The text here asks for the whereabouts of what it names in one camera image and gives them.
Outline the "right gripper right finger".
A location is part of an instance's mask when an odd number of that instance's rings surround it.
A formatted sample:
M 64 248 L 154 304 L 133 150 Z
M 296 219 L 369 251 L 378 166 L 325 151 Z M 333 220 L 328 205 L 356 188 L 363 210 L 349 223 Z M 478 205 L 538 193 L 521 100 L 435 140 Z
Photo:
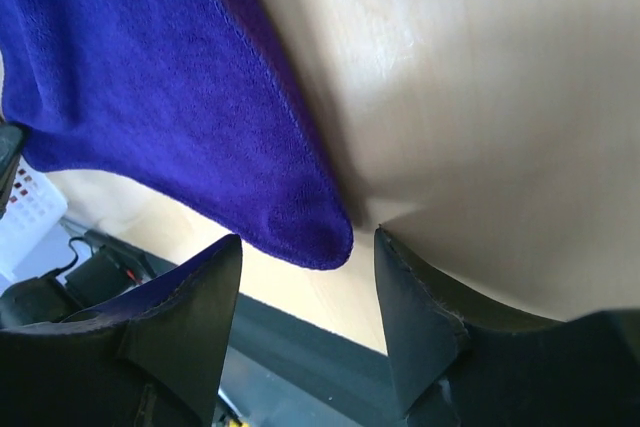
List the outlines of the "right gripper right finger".
M 393 384 L 410 426 L 635 426 L 639 313 L 570 321 L 507 306 L 374 235 Z

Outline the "purple towel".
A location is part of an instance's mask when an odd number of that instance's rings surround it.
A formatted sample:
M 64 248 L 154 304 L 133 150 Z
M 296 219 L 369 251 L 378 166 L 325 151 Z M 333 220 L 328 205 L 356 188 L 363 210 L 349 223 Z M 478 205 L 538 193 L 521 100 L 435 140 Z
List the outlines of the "purple towel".
M 169 196 L 255 248 L 342 266 L 353 230 L 261 0 L 1 0 L 2 113 L 44 172 Z

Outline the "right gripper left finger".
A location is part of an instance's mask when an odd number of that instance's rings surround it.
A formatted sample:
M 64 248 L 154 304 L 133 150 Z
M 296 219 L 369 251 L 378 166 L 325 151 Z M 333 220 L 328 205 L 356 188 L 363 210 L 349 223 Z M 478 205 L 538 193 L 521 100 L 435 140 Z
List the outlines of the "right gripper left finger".
M 3 329 L 2 425 L 212 425 L 241 272 L 227 235 L 63 322 Z

